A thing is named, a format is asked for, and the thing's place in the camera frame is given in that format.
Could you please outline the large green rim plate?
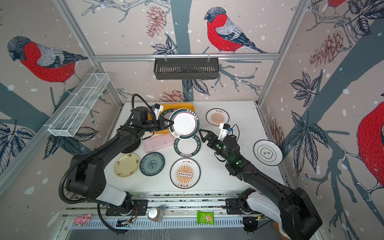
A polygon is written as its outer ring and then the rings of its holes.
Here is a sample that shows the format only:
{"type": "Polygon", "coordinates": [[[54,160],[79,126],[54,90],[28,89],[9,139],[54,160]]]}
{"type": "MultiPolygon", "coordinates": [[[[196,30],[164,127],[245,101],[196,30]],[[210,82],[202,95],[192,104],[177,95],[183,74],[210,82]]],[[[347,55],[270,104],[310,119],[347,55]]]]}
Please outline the large green rim plate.
{"type": "Polygon", "coordinates": [[[189,109],[174,111],[170,116],[170,121],[173,122],[169,127],[170,133],[180,140],[193,138],[200,128],[198,115],[189,109]]]}

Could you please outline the white plate emblem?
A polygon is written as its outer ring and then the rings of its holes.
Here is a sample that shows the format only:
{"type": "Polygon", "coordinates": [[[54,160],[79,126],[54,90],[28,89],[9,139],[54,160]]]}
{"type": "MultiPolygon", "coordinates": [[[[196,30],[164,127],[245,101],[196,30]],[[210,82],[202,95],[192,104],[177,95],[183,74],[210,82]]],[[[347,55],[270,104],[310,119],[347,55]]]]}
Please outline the white plate emblem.
{"type": "Polygon", "coordinates": [[[280,148],[268,140],[259,140],[254,144],[254,155],[264,165],[278,166],[283,161],[280,148]]]}

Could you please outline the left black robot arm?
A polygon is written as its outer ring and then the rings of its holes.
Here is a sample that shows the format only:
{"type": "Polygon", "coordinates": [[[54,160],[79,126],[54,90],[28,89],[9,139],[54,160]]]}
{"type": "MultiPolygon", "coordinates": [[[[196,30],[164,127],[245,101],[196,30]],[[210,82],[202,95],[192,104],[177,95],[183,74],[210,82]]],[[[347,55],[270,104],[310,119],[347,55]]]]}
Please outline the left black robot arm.
{"type": "Polygon", "coordinates": [[[146,132],[165,130],[174,124],[157,117],[148,107],[131,111],[128,121],[117,129],[116,135],[87,155],[76,155],[59,183],[59,197],[67,204],[92,201],[98,204],[122,206],[128,193],[110,185],[105,176],[106,166],[126,149],[134,151],[146,132]]]}

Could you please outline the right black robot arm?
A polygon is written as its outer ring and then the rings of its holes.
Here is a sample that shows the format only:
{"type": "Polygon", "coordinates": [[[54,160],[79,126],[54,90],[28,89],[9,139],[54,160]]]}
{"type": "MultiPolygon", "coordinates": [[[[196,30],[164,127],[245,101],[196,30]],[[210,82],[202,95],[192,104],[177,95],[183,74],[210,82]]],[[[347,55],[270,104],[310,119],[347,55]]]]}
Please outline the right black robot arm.
{"type": "Polygon", "coordinates": [[[277,206],[281,225],[292,240],[309,240],[322,226],[323,221],[307,192],[284,186],[257,169],[241,155],[236,137],[220,140],[212,131],[203,129],[199,134],[209,148],[224,158],[231,176],[252,185],[277,206]]]}

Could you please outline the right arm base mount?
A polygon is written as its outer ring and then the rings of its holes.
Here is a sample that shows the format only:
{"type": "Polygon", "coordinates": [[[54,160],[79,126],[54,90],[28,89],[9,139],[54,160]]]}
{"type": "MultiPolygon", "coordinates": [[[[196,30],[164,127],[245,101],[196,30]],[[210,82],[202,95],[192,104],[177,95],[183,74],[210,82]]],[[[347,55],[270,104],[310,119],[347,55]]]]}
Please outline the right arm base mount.
{"type": "Polygon", "coordinates": [[[225,199],[225,209],[228,215],[255,215],[259,212],[253,211],[242,199],[225,199]]]}

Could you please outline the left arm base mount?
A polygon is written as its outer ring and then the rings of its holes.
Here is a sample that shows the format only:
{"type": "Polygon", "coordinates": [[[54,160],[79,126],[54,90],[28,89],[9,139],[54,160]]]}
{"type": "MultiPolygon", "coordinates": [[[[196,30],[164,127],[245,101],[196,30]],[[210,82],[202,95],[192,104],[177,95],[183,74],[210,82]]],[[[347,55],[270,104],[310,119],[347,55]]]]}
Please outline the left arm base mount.
{"type": "Polygon", "coordinates": [[[121,206],[107,205],[106,216],[125,217],[125,216],[145,216],[148,208],[148,200],[130,200],[121,206]]]}

